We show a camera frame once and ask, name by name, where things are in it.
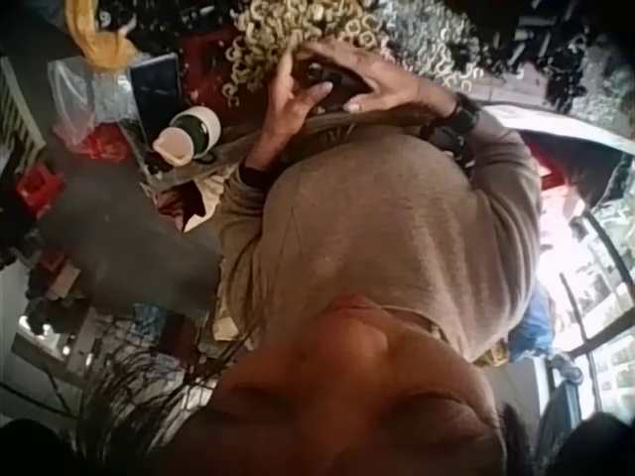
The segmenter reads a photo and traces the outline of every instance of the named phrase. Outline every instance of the smartphone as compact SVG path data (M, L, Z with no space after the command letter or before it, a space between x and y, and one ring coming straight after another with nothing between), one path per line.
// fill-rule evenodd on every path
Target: smartphone
M130 68L130 83L137 103L146 144L159 137L173 117L186 108L175 54L149 59Z

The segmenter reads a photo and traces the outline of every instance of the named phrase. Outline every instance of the wristwatch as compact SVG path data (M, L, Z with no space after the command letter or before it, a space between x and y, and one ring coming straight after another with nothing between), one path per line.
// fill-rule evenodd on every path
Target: wristwatch
M456 94L456 107L452 113L447 117L433 121L433 126L449 127L459 135L467 134L478 122L479 111L480 107L475 102L459 92Z

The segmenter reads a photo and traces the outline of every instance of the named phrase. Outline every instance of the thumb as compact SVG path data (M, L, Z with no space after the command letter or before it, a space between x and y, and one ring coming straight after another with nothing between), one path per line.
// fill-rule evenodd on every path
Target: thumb
M353 114L369 111L383 111L390 109L392 105L383 94L371 92L369 94L357 94L344 104L344 110Z
M297 107L302 108L308 114L314 106L328 96L332 89L332 82L321 82L300 92L294 102Z

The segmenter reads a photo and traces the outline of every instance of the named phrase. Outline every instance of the gray floor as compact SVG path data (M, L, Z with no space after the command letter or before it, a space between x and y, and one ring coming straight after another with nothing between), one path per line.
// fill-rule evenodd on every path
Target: gray floor
M112 165L75 157L55 137L50 60L77 54L72 40L36 16L0 20L2 51L66 179L41 221L51 244L82 269L86 288L108 307L148 302L200 319L213 305L219 247L207 224L180 233L139 186L132 161Z

